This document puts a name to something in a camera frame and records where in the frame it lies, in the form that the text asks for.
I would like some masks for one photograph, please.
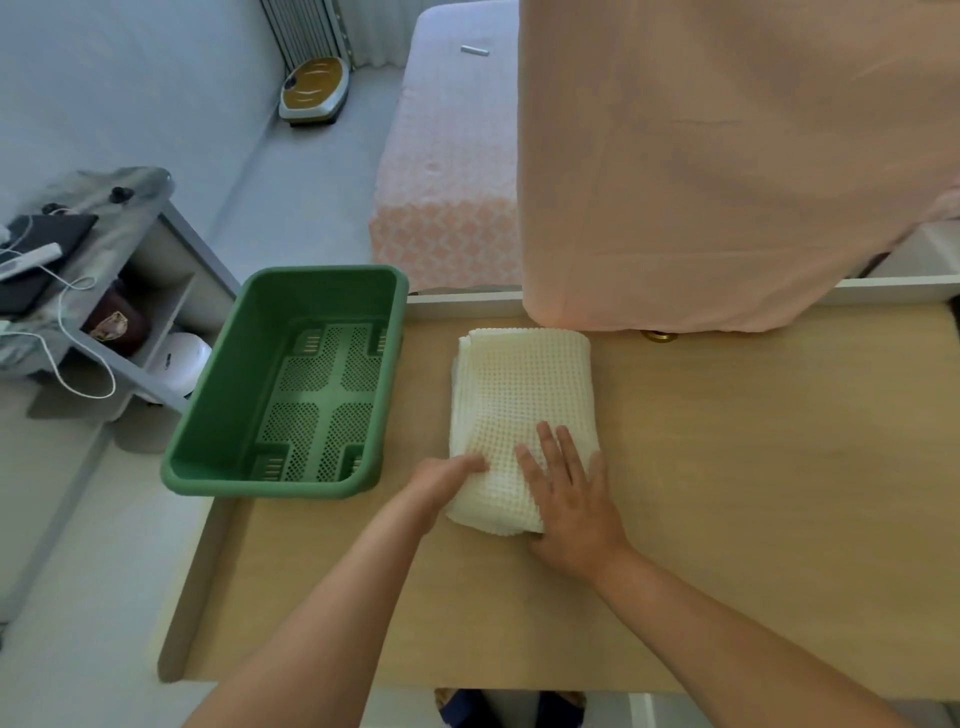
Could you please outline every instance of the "perforated basket bottom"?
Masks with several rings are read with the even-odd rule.
[[[360,467],[386,327],[330,324],[300,333],[280,365],[250,480],[343,480]]]

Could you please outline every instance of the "radiator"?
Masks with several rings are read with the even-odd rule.
[[[350,50],[337,0],[260,0],[283,54],[287,72],[323,56],[339,56],[352,68]]]

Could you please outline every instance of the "brass grommet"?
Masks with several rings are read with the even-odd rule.
[[[666,333],[665,331],[644,331],[643,335],[646,336],[653,342],[658,344],[669,344],[671,341],[676,339],[680,334],[676,333]]]

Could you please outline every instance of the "bed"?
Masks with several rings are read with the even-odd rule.
[[[374,259],[411,291],[520,285],[517,17],[516,0],[484,0],[417,21],[370,221]]]

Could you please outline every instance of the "wooden table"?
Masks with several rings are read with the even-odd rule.
[[[380,485],[340,502],[239,502],[219,562],[207,558],[184,677],[224,677],[415,463],[445,455],[457,337],[517,325],[408,322]],[[883,695],[960,698],[960,347],[945,306],[818,307],[780,331],[668,345],[590,339],[600,443],[636,546]],[[446,519],[420,547],[377,680],[679,688],[522,538]]]

